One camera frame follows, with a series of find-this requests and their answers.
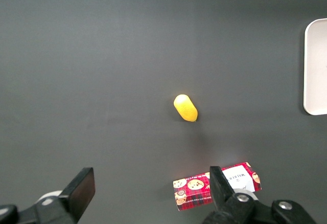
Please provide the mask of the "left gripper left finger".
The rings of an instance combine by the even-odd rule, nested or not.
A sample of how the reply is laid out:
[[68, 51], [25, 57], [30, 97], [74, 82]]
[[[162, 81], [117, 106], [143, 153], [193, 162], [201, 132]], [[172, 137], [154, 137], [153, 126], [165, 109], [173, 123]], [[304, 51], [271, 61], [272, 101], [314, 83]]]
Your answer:
[[95, 191], [94, 169], [83, 168], [57, 196], [45, 196], [23, 211], [1, 205], [1, 223], [78, 223]]

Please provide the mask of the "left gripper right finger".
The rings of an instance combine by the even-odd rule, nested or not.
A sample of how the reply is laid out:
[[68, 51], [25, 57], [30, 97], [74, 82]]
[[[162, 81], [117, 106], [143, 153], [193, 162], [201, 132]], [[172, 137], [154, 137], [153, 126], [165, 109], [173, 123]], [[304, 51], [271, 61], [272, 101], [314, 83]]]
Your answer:
[[211, 197], [215, 211], [203, 223], [315, 223], [297, 202], [275, 200], [262, 204], [248, 190], [234, 190], [219, 166], [210, 167]]

